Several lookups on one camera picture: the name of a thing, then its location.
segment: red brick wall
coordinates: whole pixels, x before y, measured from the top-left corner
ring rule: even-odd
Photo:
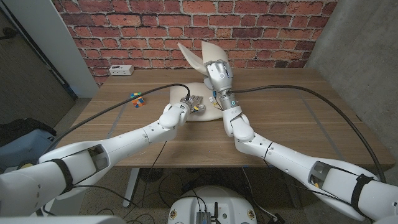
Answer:
[[[177,42],[215,43],[234,68],[303,67],[337,0],[53,3],[100,85],[114,64],[190,68]]]

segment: power outlet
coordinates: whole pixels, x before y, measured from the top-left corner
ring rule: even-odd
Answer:
[[[131,75],[134,68],[132,65],[112,65],[109,71],[111,75]]]

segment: rubik's cube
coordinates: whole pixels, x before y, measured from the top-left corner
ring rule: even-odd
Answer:
[[[141,94],[141,92],[139,92],[139,93],[131,93],[130,98],[133,98],[133,97],[135,97],[135,96],[137,96],[137,95],[140,95],[140,94]],[[142,97],[138,97],[137,99],[132,100],[132,103],[133,103],[133,105],[134,105],[136,108],[145,105],[145,101],[144,101],[144,99],[142,99]]]

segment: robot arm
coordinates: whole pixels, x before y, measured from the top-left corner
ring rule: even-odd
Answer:
[[[228,63],[219,60],[205,67],[213,89],[220,94],[225,131],[234,137],[240,152],[260,157],[320,192],[315,194],[319,199],[351,218],[364,220],[367,216],[377,221],[396,215],[398,187],[378,182],[374,174],[359,166],[306,156],[255,133],[234,93],[229,92],[233,75]]]
[[[150,144],[176,137],[192,111],[189,102],[167,105],[159,120],[119,136],[69,144],[44,154],[40,164],[0,175],[0,216],[30,215],[57,197],[71,197]]]

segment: wooden table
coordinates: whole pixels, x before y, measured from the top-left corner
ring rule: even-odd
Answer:
[[[394,158],[375,135],[355,115],[329,84],[314,69],[268,68],[234,70],[235,90],[262,85],[298,85],[328,98],[362,132],[382,167],[388,169]],[[202,82],[195,70],[136,70],[130,77],[109,77],[75,123],[130,97],[170,83]],[[141,128],[156,121],[169,102],[169,89],[143,97],[146,105],[132,103],[112,110],[65,137],[63,146],[77,141],[105,139]],[[344,119],[315,96],[288,89],[237,93],[243,113],[255,132],[267,139],[309,156],[341,159],[363,167],[373,161]],[[157,143],[118,163],[118,166],[150,167],[163,143]],[[264,167],[260,158],[240,153],[233,138],[227,137],[222,120],[187,122],[178,128],[177,137],[167,142],[155,167]]]

